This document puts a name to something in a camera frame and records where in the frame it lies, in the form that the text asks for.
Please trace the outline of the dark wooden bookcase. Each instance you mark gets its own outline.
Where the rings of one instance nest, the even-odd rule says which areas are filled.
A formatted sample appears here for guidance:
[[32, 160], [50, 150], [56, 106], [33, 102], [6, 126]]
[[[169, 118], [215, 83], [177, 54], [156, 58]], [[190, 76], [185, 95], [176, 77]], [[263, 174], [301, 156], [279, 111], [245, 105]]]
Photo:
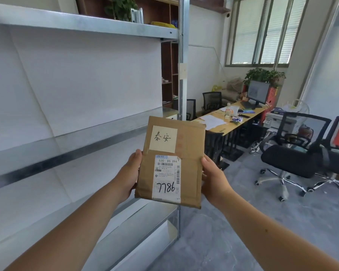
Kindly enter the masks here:
[[[111, 35], [113, 41], [100, 41], [103, 66], [109, 66], [108, 78], [96, 73], [89, 78], [90, 92], [76, 92], [81, 104], [91, 104], [104, 114], [125, 113], [126, 116], [144, 112], [159, 104], [159, 51], [163, 77], [170, 78], [171, 89], [162, 86], [163, 100], [178, 99], [178, 110], [183, 103], [183, 83], [186, 63], [182, 51], [187, 47], [189, 5], [225, 12], [224, 0], [135, 0], [143, 9], [144, 24], [115, 20], [104, 13], [108, 0], [76, 0], [79, 15], [65, 16], [62, 29], [96, 32]], [[152, 21], [171, 23], [177, 28], [153, 26]]]

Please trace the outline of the person's right hand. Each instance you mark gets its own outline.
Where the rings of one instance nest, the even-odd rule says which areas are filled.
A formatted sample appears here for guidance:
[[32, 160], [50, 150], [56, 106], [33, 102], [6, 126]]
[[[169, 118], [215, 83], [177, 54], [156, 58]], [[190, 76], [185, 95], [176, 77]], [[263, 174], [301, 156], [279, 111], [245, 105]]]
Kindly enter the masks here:
[[222, 208], [228, 198], [235, 193], [220, 169], [217, 178], [202, 178], [202, 181], [202, 194], [217, 209]]

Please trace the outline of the black office chair with red back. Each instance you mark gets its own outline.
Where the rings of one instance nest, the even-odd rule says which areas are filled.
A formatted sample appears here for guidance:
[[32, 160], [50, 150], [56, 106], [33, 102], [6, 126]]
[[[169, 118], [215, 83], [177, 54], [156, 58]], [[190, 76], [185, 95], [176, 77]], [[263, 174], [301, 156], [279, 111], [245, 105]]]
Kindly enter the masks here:
[[325, 184], [333, 184], [339, 189], [339, 116], [335, 118], [327, 136], [322, 141], [322, 146], [326, 149], [327, 159], [323, 166], [323, 173], [316, 173], [316, 176], [321, 177], [323, 180], [317, 182], [314, 186], [308, 187], [309, 193], [314, 192]]

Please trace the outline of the window with white blinds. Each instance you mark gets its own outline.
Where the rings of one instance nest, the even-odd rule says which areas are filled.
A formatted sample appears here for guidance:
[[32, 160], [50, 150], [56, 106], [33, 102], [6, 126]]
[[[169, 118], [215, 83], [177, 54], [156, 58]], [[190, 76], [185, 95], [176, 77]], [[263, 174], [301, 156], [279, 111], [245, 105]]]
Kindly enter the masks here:
[[288, 67], [308, 0], [234, 0], [225, 66]]

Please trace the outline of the long wooden desk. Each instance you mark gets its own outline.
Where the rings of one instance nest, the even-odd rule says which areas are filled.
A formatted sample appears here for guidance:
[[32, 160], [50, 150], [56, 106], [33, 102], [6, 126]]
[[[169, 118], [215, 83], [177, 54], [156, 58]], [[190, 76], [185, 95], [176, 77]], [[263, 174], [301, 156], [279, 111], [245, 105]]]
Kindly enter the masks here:
[[[239, 113], [236, 117], [231, 117], [226, 111], [226, 108], [230, 105], [239, 106]], [[261, 115], [267, 111], [271, 111], [268, 107], [261, 107], [256, 109], [243, 109], [241, 101], [237, 101], [234, 104], [230, 104], [227, 107], [210, 112], [217, 118], [220, 118], [226, 122], [226, 124], [217, 126], [209, 131], [222, 132], [224, 136], [223, 150], [221, 157], [229, 161], [236, 161], [244, 154], [244, 151], [240, 150], [237, 142], [240, 138], [240, 132], [243, 129], [248, 130], [250, 125], [257, 119], [260, 119]], [[199, 122], [200, 119], [196, 118], [193, 122]]]

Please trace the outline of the green leafy plant by window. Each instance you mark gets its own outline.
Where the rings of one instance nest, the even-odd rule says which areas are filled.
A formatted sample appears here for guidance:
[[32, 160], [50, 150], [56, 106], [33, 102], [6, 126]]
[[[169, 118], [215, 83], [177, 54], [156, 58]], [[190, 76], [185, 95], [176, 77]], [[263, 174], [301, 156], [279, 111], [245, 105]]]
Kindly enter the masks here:
[[284, 72], [278, 72], [276, 70], [269, 71], [263, 68], [254, 68], [247, 72], [243, 83], [245, 86], [249, 86], [250, 81], [258, 81], [269, 83], [270, 87], [278, 88], [284, 79], [286, 79]]

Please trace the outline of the green potted plant on bookcase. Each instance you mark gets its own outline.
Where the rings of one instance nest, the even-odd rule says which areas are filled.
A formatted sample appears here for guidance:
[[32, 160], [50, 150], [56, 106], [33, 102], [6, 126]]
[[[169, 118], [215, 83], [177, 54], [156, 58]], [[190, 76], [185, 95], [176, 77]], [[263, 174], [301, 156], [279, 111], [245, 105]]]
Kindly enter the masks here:
[[108, 0], [104, 13], [115, 20], [131, 22], [131, 9], [138, 9], [135, 0]]

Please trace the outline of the grey metal shelving rack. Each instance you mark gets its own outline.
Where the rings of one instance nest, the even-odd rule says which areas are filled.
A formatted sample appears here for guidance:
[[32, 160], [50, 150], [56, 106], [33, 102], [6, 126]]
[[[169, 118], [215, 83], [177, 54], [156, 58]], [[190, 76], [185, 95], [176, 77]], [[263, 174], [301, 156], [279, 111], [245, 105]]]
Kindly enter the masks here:
[[162, 106], [180, 31], [0, 2], [0, 271], [105, 187]]

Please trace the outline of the person's left forearm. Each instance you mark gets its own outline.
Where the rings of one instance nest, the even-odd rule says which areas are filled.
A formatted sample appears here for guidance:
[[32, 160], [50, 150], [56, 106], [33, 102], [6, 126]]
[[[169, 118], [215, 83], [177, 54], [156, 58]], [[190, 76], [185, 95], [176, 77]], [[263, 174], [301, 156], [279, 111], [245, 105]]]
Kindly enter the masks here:
[[128, 192], [110, 182], [4, 271], [81, 271], [123, 194]]

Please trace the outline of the small black mesh chair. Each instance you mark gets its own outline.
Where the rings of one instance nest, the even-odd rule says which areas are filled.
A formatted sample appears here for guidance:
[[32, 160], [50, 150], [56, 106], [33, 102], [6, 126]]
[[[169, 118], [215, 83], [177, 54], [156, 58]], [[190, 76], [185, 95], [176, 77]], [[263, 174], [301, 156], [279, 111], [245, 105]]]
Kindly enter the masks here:
[[222, 93], [219, 91], [215, 92], [204, 92], [203, 94], [203, 111], [212, 112], [214, 110], [221, 109], [222, 104]]
[[[172, 101], [172, 109], [178, 110], [178, 99], [174, 99]], [[192, 121], [196, 119], [196, 100], [195, 99], [188, 99], [186, 101], [186, 120]]]

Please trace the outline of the black mesh office chair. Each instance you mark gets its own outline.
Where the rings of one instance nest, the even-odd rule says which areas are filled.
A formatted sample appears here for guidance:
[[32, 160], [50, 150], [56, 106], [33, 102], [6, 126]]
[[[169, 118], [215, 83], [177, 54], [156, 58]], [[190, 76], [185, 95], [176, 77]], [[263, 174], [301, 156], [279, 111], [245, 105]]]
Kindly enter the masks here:
[[[296, 123], [300, 123], [300, 127], [303, 123], [315, 122], [320, 128], [318, 132], [312, 134], [301, 132], [300, 127], [297, 132], [286, 130], [287, 119], [294, 119]], [[264, 168], [260, 171], [260, 174], [265, 174], [268, 171], [275, 176], [260, 177], [254, 184], [259, 186], [267, 181], [279, 181], [282, 194], [278, 199], [281, 202], [286, 201], [289, 197], [286, 183], [300, 188], [299, 195], [304, 197], [307, 190], [300, 184], [291, 181], [289, 176], [295, 175], [310, 179], [329, 164], [329, 154], [326, 148], [321, 145], [321, 142], [330, 123], [331, 119], [317, 115], [285, 112], [276, 134], [266, 137], [260, 143], [262, 162], [279, 169], [280, 173], [276, 173], [270, 168]]]

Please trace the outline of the person's right forearm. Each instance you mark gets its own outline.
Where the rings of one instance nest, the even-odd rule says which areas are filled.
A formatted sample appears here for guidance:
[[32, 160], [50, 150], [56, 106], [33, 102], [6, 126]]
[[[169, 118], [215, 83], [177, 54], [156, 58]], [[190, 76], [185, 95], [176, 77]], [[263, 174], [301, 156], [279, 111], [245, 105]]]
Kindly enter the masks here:
[[261, 213], [231, 188], [211, 202], [264, 271], [339, 271], [339, 261]]

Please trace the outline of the person's left hand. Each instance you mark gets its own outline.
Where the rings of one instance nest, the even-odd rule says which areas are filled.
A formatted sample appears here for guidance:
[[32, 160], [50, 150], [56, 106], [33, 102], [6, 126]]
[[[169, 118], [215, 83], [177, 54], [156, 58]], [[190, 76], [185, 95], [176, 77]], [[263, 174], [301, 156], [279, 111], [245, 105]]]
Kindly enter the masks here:
[[129, 159], [128, 159], [126, 164], [119, 170], [117, 175], [111, 181], [111, 183], [113, 183], [116, 196], [118, 197], [119, 204], [123, 203], [129, 198], [132, 190], [136, 188], [137, 179], [138, 177], [131, 178], [129, 175]]

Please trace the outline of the white papers on desk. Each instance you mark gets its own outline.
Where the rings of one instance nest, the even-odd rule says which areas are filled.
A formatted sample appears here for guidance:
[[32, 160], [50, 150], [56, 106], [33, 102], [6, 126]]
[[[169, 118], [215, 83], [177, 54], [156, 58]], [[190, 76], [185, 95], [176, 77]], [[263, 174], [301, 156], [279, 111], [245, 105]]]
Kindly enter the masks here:
[[213, 115], [206, 114], [201, 117], [199, 117], [200, 123], [206, 125], [206, 130], [211, 130], [217, 126], [226, 124], [226, 122], [220, 118], [217, 118]]

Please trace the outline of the white paper shelf backing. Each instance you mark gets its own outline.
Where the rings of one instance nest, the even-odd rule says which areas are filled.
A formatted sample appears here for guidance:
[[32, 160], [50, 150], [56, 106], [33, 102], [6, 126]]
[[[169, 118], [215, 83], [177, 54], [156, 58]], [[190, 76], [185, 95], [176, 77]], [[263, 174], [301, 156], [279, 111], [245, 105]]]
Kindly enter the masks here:
[[[75, 96], [91, 91], [86, 80], [96, 73], [108, 78], [104, 39], [113, 41], [92, 32], [0, 25], [0, 151], [128, 117], [104, 114]], [[159, 71], [162, 106], [161, 51]]]

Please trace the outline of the black computer monitor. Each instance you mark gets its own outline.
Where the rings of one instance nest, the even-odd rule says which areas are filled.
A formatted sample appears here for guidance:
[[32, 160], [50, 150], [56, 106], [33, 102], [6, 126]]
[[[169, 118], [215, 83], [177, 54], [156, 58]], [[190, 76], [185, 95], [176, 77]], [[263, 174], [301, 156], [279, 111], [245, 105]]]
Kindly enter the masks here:
[[266, 104], [270, 90], [270, 83], [251, 80], [248, 86], [247, 98], [254, 101], [250, 104], [251, 109], [260, 108], [259, 104]]

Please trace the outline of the brown cardboard parcel with labels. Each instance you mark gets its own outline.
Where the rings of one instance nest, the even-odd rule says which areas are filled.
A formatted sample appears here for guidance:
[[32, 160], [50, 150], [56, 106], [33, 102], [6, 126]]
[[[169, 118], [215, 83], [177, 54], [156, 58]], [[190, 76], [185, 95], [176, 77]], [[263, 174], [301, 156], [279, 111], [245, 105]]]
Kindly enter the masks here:
[[135, 198], [200, 209], [205, 128], [150, 116]]

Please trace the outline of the brown sack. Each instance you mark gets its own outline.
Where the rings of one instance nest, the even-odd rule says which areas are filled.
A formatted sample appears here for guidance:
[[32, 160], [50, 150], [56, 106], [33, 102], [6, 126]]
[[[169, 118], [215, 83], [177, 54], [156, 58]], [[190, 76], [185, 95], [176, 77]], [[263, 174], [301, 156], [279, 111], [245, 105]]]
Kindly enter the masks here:
[[227, 82], [226, 87], [221, 90], [223, 103], [237, 102], [243, 92], [244, 79], [236, 77]]

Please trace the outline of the black chair under desk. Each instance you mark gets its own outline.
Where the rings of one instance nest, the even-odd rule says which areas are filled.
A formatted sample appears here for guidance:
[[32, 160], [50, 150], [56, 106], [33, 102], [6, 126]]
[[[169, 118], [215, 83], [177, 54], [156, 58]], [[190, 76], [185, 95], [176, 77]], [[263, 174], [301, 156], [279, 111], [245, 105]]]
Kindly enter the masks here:
[[223, 150], [224, 136], [222, 132], [205, 132], [205, 154], [212, 159], [220, 170], [225, 170], [229, 164], [221, 161], [221, 153]]

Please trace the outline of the white printer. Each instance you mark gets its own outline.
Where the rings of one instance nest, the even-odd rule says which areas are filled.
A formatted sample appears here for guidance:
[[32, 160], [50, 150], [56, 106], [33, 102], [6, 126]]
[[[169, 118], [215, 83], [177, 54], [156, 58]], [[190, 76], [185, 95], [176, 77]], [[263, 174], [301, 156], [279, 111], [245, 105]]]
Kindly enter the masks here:
[[270, 129], [279, 129], [285, 110], [282, 108], [274, 108], [272, 111], [266, 113], [263, 121], [263, 127]]

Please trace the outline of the silver metal bracket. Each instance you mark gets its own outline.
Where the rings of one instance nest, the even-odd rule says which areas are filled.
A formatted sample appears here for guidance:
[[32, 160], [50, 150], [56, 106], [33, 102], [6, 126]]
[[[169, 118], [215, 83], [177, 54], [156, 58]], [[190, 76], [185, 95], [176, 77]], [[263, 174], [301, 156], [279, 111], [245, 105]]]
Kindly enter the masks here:
[[144, 24], [143, 9], [134, 9], [131, 8], [131, 22]]

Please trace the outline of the yellow object on shelf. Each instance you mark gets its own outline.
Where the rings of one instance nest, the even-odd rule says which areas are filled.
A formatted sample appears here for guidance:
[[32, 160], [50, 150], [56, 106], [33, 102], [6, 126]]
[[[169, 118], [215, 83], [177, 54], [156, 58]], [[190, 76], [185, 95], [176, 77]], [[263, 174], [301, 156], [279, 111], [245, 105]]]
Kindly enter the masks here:
[[153, 25], [153, 26], [159, 26], [159, 27], [177, 28], [175, 25], [173, 25], [171, 23], [165, 23], [165, 22], [152, 21], [150, 24]]

